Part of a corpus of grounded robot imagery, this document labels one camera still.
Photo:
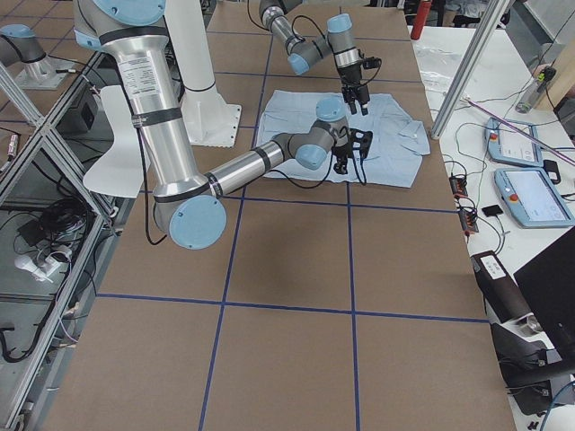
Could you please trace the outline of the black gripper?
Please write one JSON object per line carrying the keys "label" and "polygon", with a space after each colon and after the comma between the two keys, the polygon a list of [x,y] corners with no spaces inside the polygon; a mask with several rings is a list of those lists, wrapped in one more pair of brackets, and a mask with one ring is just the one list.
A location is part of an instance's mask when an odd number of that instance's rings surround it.
{"label": "black gripper", "polygon": [[334,172],[347,175],[349,173],[348,159],[352,157],[352,144],[336,145],[332,148],[332,154],[336,158],[336,162],[333,165]]}
{"label": "black gripper", "polygon": [[362,62],[356,62],[347,66],[337,66],[337,71],[341,79],[342,96],[349,107],[350,113],[358,113],[358,102],[361,114],[367,115],[370,97],[367,85],[361,83]]}

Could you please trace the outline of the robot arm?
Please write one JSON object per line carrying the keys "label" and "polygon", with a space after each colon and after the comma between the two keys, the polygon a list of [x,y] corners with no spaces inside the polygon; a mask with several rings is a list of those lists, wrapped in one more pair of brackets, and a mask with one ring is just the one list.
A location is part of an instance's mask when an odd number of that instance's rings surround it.
{"label": "robot arm", "polygon": [[269,31],[278,39],[286,51],[287,61],[296,75],[303,75],[327,57],[332,57],[341,80],[341,94],[350,113],[368,114],[370,94],[369,80],[363,78],[364,70],[378,71],[382,65],[379,57],[367,57],[357,46],[353,24],[348,14],[340,13],[327,21],[327,29],[319,30],[313,40],[306,39],[296,31],[299,19],[312,18],[299,14],[288,19],[288,13],[296,9],[300,1],[261,1],[258,18],[251,23],[257,28]]}
{"label": "robot arm", "polygon": [[77,1],[75,36],[79,45],[114,58],[137,133],[145,169],[153,169],[154,204],[148,222],[179,246],[201,250],[226,227],[221,198],[295,160],[309,170],[328,156],[344,173],[352,154],[348,117],[363,111],[359,94],[362,59],[347,14],[332,17],[327,32],[306,40],[294,30],[293,1],[267,1],[262,28],[287,50],[297,74],[333,56],[342,82],[341,97],[318,102],[305,133],[280,133],[210,172],[201,172],[192,146],[215,137],[231,138],[240,107],[217,90],[206,24],[198,1]]}

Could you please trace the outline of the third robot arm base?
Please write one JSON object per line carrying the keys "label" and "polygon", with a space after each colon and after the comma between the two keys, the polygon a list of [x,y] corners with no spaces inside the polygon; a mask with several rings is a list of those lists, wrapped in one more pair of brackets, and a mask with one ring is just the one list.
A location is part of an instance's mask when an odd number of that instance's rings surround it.
{"label": "third robot arm base", "polygon": [[5,67],[22,64],[23,70],[14,81],[28,90],[56,90],[75,72],[74,61],[50,57],[35,33],[24,24],[1,28],[1,64]]}

